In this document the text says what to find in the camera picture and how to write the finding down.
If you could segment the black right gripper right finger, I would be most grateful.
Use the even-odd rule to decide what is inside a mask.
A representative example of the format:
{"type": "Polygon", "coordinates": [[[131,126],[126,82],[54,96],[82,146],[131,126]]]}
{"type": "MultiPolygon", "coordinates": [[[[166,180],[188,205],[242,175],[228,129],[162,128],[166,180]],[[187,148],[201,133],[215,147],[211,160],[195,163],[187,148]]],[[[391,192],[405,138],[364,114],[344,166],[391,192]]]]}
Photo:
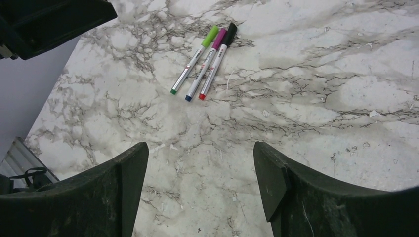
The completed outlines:
{"type": "Polygon", "coordinates": [[[264,142],[253,158],[267,222],[276,237],[416,237],[419,189],[386,192],[346,183],[264,142]]]}

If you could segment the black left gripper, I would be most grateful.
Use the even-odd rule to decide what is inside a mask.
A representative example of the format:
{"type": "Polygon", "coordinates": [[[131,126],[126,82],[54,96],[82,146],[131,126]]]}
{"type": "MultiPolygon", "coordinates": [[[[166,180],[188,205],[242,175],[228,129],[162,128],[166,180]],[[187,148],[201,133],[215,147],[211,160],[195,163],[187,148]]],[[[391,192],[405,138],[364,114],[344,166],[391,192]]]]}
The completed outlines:
{"type": "Polygon", "coordinates": [[[31,59],[116,17],[107,0],[2,0],[0,57],[31,59]]]}

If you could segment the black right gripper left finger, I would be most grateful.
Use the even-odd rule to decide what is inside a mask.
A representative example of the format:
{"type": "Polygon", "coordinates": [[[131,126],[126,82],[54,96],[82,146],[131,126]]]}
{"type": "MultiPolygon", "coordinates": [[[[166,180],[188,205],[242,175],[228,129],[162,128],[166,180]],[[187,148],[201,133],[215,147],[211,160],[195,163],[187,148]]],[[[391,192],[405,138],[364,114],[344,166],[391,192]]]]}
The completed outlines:
{"type": "Polygon", "coordinates": [[[75,176],[2,194],[3,237],[129,237],[133,234],[149,149],[138,143],[75,176]]]}

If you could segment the white marker pen red end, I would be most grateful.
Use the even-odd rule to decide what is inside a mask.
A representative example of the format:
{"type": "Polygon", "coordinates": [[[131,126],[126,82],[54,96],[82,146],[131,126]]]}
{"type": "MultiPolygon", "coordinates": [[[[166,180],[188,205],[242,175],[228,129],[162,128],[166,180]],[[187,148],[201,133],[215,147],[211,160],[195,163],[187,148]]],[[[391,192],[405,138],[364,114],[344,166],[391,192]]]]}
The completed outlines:
{"type": "Polygon", "coordinates": [[[210,86],[211,86],[211,84],[212,84],[212,82],[213,82],[213,80],[216,76],[216,73],[219,69],[219,66],[221,64],[221,61],[224,57],[224,54],[225,54],[225,51],[226,51],[227,48],[228,48],[228,46],[226,44],[222,44],[220,46],[219,52],[218,52],[212,66],[211,66],[211,69],[210,69],[209,75],[208,75],[208,77],[205,81],[205,84],[204,84],[201,92],[199,93],[199,96],[198,96],[199,99],[201,99],[201,100],[205,99],[205,97],[206,97],[206,95],[207,95],[207,93],[210,89],[210,86]]]}

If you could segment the white marker pen green tip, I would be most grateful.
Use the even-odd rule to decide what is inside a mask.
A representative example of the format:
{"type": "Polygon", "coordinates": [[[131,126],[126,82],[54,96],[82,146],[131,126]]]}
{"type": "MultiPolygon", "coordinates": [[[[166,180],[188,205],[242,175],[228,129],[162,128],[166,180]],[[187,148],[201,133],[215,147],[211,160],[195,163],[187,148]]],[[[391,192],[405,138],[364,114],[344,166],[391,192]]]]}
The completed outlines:
{"type": "Polygon", "coordinates": [[[206,47],[203,46],[203,45],[201,45],[195,51],[195,53],[192,56],[191,60],[185,66],[185,68],[181,72],[180,76],[178,77],[178,79],[176,80],[176,82],[174,83],[174,85],[172,86],[172,88],[170,90],[170,93],[171,94],[175,95],[178,92],[178,90],[181,88],[181,86],[183,85],[183,83],[185,82],[185,80],[188,78],[191,70],[193,69],[193,67],[195,66],[195,64],[197,63],[198,59],[201,57],[201,55],[205,51],[205,49],[206,49],[206,47]]]}

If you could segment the grey marker pen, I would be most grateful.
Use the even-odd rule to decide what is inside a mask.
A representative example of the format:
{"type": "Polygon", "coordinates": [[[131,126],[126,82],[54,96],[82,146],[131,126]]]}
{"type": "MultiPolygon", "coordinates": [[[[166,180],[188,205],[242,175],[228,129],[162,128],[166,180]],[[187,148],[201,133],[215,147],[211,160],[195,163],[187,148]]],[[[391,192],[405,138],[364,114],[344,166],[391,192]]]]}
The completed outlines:
{"type": "Polygon", "coordinates": [[[208,67],[209,67],[209,65],[212,61],[212,58],[214,57],[216,52],[217,52],[216,48],[212,47],[210,49],[209,53],[207,54],[204,62],[202,63],[202,65],[200,67],[200,70],[199,70],[197,76],[193,80],[192,85],[189,88],[189,90],[188,90],[188,92],[185,96],[186,101],[190,102],[192,100],[192,98],[193,98],[194,94],[196,93],[196,91],[199,87],[199,84],[200,84],[202,78],[204,77],[204,75],[205,75],[205,73],[206,73],[206,71],[207,71],[207,69],[208,69],[208,67]]]}

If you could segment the magenta pen cap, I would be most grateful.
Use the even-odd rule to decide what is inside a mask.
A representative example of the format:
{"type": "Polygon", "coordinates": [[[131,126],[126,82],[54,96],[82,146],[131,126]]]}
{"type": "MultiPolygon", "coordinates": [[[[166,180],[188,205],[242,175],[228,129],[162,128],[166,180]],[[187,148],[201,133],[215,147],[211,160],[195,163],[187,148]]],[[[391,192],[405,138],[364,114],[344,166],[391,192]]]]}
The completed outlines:
{"type": "Polygon", "coordinates": [[[216,38],[215,38],[215,40],[213,42],[213,45],[212,45],[212,48],[214,50],[216,50],[216,51],[219,50],[219,47],[220,47],[220,45],[221,45],[221,43],[222,43],[222,41],[223,41],[226,33],[227,33],[227,30],[225,28],[221,28],[219,30],[219,32],[218,32],[218,34],[217,34],[217,36],[216,36],[216,38]]]}

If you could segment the black pen cap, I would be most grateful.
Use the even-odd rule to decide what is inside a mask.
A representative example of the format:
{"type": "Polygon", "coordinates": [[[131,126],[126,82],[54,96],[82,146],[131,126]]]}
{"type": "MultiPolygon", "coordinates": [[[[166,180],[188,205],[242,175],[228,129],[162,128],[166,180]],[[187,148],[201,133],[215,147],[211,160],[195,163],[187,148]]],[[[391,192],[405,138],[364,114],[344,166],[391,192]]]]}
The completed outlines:
{"type": "Polygon", "coordinates": [[[228,28],[221,44],[226,45],[227,47],[229,47],[231,45],[235,35],[236,35],[237,30],[238,30],[237,26],[234,23],[230,23],[229,28],[228,28]]]}

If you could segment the lime green pen cap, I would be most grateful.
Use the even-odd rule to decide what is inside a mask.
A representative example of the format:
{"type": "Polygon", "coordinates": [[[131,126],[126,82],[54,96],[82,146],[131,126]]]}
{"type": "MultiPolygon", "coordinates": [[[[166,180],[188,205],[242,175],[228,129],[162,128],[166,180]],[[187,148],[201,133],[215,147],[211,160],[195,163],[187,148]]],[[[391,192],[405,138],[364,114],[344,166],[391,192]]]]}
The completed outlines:
{"type": "Polygon", "coordinates": [[[219,32],[218,26],[217,25],[212,26],[211,30],[207,33],[206,37],[202,41],[201,46],[203,46],[204,48],[207,48],[215,39],[218,32],[219,32]]]}

